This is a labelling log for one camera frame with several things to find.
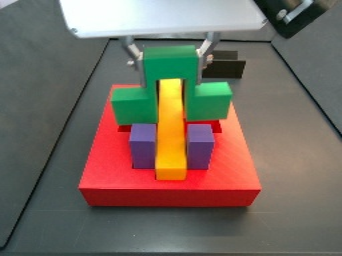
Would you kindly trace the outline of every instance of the block structure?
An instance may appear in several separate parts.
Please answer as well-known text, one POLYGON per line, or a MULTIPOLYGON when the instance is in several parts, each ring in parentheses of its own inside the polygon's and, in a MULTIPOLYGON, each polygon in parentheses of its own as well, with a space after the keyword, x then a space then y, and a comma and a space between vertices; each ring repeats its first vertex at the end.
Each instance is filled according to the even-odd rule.
POLYGON ((160 80, 156 180, 184 180, 187 175, 181 80, 160 80))
POLYGON ((209 124, 189 124, 187 127, 187 168, 207 170, 213 149, 209 124))
POLYGON ((129 148, 135 169, 155 168, 156 125, 133 124, 131 127, 129 148))
POLYGON ((197 53, 195 46, 144 49, 145 87, 119 88, 112 94, 112 108, 119 125, 157 122, 156 83, 179 78, 184 82, 184 113, 187 121, 217 120, 227 117, 231 90, 225 82, 196 85, 197 53))
POLYGON ((213 133, 208 170, 187 170, 187 179, 181 182, 157 181, 153 170, 132 168, 129 133, 117 132, 108 102, 78 183, 86 203, 90 206, 155 207, 251 205, 260 183, 232 105, 220 127, 221 133, 213 133))

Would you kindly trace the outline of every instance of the yellow bar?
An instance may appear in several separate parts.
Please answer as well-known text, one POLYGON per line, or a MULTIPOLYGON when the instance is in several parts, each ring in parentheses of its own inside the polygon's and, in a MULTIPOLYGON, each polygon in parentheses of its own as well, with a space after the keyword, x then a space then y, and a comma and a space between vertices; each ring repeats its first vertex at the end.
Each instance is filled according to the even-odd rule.
POLYGON ((157 113, 156 179, 184 180, 187 156, 180 79, 160 80, 157 113))

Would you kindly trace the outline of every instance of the red block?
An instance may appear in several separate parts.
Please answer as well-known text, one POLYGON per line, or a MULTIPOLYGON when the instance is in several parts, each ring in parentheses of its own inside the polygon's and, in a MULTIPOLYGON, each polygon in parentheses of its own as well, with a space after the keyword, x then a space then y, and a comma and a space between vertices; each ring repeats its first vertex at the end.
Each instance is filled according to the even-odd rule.
POLYGON ((106 102, 78 184, 90 206, 248 206, 260 183, 233 106, 215 133, 209 168, 188 170, 185 181, 157 181, 155 170, 132 169, 128 132, 119 132, 106 102))

